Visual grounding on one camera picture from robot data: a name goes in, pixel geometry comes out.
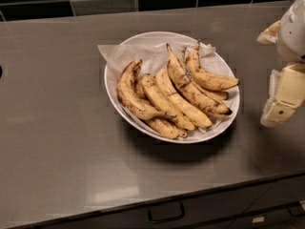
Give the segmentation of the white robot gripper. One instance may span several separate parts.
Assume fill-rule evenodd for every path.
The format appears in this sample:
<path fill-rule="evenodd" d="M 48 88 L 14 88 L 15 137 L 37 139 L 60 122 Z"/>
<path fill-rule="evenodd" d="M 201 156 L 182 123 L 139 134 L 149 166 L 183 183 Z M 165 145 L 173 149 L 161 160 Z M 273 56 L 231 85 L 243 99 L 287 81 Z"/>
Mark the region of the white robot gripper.
<path fill-rule="evenodd" d="M 295 0 L 283 14 L 261 32 L 256 41 L 274 45 L 286 60 L 305 62 L 305 0 Z M 269 99 L 260 118 L 262 125 L 275 127 L 286 122 L 305 100 L 305 65 L 290 62 L 281 71 L 272 70 Z"/>

